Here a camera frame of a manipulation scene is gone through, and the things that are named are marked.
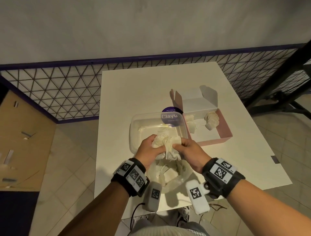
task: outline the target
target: clear plastic container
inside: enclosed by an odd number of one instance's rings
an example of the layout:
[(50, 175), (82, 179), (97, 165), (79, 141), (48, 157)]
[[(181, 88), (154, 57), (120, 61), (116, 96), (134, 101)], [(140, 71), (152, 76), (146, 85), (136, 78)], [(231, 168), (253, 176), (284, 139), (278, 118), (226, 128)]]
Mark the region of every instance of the clear plastic container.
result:
[(169, 127), (172, 133), (188, 138), (187, 126), (182, 114), (178, 112), (156, 112), (133, 116), (130, 126), (130, 150), (137, 152), (142, 141), (157, 134), (160, 127)]

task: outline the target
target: pants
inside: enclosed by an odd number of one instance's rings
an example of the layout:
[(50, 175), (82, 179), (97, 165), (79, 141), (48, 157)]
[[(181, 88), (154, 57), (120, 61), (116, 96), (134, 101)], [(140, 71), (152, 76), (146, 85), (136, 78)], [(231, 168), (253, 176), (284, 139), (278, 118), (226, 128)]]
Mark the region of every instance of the pants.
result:
[[(148, 221), (147, 219), (140, 219), (136, 222), (136, 225), (132, 229), (131, 234), (136, 233), (138, 230), (145, 228), (145, 227), (149, 227), (149, 226), (152, 226), (152, 223), (150, 221)], [(206, 232), (206, 230), (203, 228), (203, 226), (201, 226), (197, 222), (184, 223), (184, 224), (182, 224), (182, 226), (180, 228), (192, 229), (195, 231), (202, 232), (202, 233), (206, 234), (207, 236), (209, 236), (209, 234)]]

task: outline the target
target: triangular metal grid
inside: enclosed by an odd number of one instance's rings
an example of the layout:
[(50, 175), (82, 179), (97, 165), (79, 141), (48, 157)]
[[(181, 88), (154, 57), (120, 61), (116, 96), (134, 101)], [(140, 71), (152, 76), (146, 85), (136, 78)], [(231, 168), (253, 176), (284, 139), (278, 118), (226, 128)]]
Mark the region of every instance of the triangular metal grid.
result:
[[(250, 97), (296, 49), (183, 59), (1, 71), (1, 75), (58, 120), (99, 115), (101, 72), (216, 61), (240, 98)], [(309, 79), (292, 74), (273, 92), (290, 93)]]

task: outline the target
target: purple trim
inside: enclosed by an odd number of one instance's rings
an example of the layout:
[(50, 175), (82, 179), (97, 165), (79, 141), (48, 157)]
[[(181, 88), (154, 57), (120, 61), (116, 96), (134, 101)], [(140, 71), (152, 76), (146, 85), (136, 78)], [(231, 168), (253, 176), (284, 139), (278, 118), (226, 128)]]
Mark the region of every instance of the purple trim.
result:
[(304, 43), (255, 47), (255, 48), (239, 48), (239, 49), (228, 49), (228, 50), (204, 51), (204, 52), (136, 56), (136, 57), (115, 57), (115, 58), (71, 60), (71, 61), (51, 61), (51, 62), (35, 62), (35, 63), (20, 63), (20, 64), (3, 64), (3, 65), (0, 65), (0, 71), (1, 70), (62, 67), (62, 66), (80, 66), (80, 65), (92, 65), (92, 64), (96, 65), (96, 64), (122, 63), (122, 62), (125, 63), (125, 62), (133, 62), (133, 61), (167, 60), (167, 59), (178, 59), (178, 58), (238, 54), (238, 53), (252, 53), (252, 52), (262, 52), (262, 51), (296, 49), (296, 48), (301, 48), (302, 46), (304, 46)]
[(8, 89), (10, 89), (13, 93), (15, 93), (18, 97), (23, 99), (25, 102), (27, 102), (33, 108), (40, 111), (47, 118), (49, 118), (51, 121), (53, 121), (54, 123), (58, 123), (58, 120), (54, 116), (52, 116), (44, 108), (42, 108), (39, 104), (37, 104), (30, 97), (28, 97), (26, 94), (24, 94), (21, 90), (19, 90), (17, 87), (15, 87), (9, 81), (7, 81), (2, 75), (0, 75), (0, 83), (2, 83), (4, 86), (6, 86)]
[(90, 117), (74, 118), (74, 119), (68, 119), (68, 120), (59, 120), (58, 124), (67, 124), (67, 123), (73, 123), (73, 122), (98, 120), (98, 119), (99, 119), (99, 116), (90, 116)]

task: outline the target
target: hand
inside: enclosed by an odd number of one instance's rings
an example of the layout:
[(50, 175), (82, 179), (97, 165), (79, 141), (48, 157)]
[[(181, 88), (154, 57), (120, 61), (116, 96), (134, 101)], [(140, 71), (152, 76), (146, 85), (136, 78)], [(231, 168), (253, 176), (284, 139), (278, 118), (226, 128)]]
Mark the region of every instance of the hand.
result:
[(181, 138), (181, 144), (173, 144), (173, 148), (181, 152), (186, 161), (199, 174), (202, 174), (202, 168), (211, 159), (195, 141)]
[(158, 148), (153, 148), (151, 146), (153, 140), (155, 140), (156, 135), (151, 135), (148, 138), (144, 139), (140, 144), (137, 153), (135, 154), (134, 158), (139, 160), (146, 170), (149, 169), (150, 165), (156, 159), (156, 156), (160, 153), (165, 152), (165, 146), (161, 146)]

